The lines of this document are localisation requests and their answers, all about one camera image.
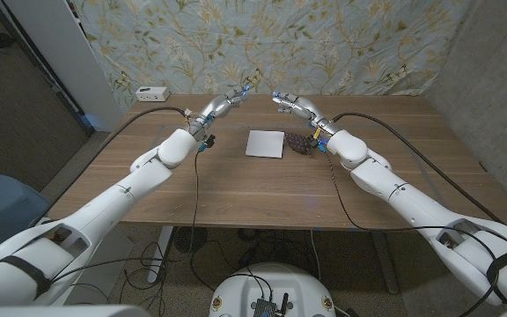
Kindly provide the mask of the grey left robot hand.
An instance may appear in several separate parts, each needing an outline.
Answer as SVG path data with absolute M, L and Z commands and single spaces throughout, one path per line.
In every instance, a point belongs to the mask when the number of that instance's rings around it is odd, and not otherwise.
M 205 108 L 189 123 L 188 133 L 199 142 L 207 135 L 207 129 L 214 120 L 224 118 L 233 108 L 239 107 L 247 100 L 250 86 L 242 86 L 240 90 L 233 89 L 226 94 L 215 97 Z

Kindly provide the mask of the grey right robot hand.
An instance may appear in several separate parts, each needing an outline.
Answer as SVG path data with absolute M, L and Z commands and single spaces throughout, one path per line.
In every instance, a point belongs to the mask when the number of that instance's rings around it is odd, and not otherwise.
M 273 92 L 272 96 L 279 113 L 294 114 L 330 136 L 339 131 L 309 99 L 287 92 Z

